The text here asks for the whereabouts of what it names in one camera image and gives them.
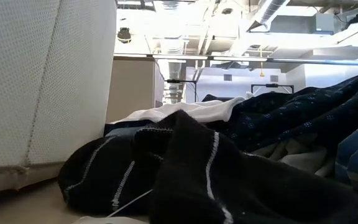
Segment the upholstered fabric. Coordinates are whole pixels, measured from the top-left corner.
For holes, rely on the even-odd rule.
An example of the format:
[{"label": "upholstered fabric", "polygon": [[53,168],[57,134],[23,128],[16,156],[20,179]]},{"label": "upholstered fabric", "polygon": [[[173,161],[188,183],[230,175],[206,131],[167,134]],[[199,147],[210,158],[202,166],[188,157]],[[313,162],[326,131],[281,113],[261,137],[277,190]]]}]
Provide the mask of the upholstered fabric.
[{"label": "upholstered fabric", "polygon": [[103,134],[115,32],[115,1],[0,0],[0,173]]}]

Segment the floor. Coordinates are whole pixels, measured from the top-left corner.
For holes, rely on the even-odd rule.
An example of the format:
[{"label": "floor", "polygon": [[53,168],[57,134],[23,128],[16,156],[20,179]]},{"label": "floor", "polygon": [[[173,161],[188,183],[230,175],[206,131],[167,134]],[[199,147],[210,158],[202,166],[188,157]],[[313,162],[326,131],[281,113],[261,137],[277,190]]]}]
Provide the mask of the floor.
[{"label": "floor", "polygon": [[[83,216],[66,207],[53,180],[19,192],[0,192],[0,223],[71,224]],[[134,218],[146,221],[145,217]]]}]

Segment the beige wall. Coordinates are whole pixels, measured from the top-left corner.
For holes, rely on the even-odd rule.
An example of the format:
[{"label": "beige wall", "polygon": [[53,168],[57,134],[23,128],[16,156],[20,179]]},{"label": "beige wall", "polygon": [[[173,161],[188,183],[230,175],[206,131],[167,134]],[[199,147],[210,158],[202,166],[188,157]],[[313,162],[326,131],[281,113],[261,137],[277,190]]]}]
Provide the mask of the beige wall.
[{"label": "beige wall", "polygon": [[106,122],[154,107],[154,61],[114,58]]}]

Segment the white cloth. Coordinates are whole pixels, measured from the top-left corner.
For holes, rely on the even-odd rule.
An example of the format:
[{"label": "white cloth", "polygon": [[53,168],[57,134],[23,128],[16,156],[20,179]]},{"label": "white cloth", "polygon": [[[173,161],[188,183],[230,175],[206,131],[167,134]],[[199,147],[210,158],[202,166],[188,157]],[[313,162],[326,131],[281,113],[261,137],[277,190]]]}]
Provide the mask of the white cloth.
[{"label": "white cloth", "polygon": [[112,122],[111,124],[123,121],[140,121],[151,120],[159,122],[168,115],[178,110],[183,110],[188,113],[192,118],[200,123],[207,123],[212,121],[229,121],[233,107],[243,102],[243,97],[236,97],[226,102],[213,100],[208,102],[197,103],[176,103],[166,104],[159,108],[152,108],[149,110],[139,110],[131,113],[128,117],[119,121]]}]

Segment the white stripe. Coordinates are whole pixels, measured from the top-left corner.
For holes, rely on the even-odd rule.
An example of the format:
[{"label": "white stripe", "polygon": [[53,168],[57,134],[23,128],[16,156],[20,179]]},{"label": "white stripe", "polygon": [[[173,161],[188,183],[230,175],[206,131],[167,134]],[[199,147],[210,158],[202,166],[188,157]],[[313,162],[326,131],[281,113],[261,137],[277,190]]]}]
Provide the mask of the white stripe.
[{"label": "white stripe", "polygon": [[125,182],[127,181],[128,177],[129,177],[129,174],[131,173],[132,168],[134,167],[134,165],[135,165],[135,161],[132,161],[131,164],[129,164],[129,167],[125,171],[124,177],[122,178],[121,183],[118,186],[117,192],[116,192],[116,194],[114,195],[114,198],[111,201],[113,211],[117,210],[118,207],[119,207],[119,201],[118,201],[119,196],[121,195],[121,191],[124,188]]},{"label": "white stripe", "polygon": [[[212,163],[215,159],[216,153],[218,152],[218,147],[219,147],[219,133],[215,132],[214,133],[214,143],[212,146],[212,153],[211,153],[211,156],[209,157],[208,163],[206,164],[206,167],[205,167],[206,190],[207,190],[208,196],[212,200],[215,200],[215,197],[214,197],[214,194],[213,194],[212,188],[211,188],[210,173],[211,173]],[[221,207],[221,210],[225,217],[223,224],[232,224],[234,221],[233,221],[233,216],[231,215],[231,213],[226,209],[226,207],[224,205],[222,205],[220,203],[218,203],[218,204]]]},{"label": "white stripe", "polygon": [[89,163],[88,163],[88,165],[87,165],[86,168],[85,168],[85,172],[84,172],[84,175],[82,176],[82,179],[81,179],[77,184],[73,184],[73,185],[71,185],[71,186],[69,186],[69,187],[67,187],[67,188],[65,189],[66,202],[68,202],[68,199],[69,199],[69,194],[68,194],[68,192],[69,192],[71,189],[75,188],[76,186],[78,186],[78,185],[80,185],[80,184],[82,184],[82,183],[84,182],[84,180],[85,180],[85,178],[86,178],[86,176],[88,175],[88,172],[89,172],[89,170],[90,170],[91,164],[92,164],[94,158],[96,157],[97,153],[99,152],[99,150],[100,150],[103,146],[105,146],[105,145],[106,145],[110,140],[112,140],[113,138],[114,138],[114,137],[111,137],[111,138],[107,139],[102,145],[100,145],[100,146],[92,153],[91,159],[89,160]]}]

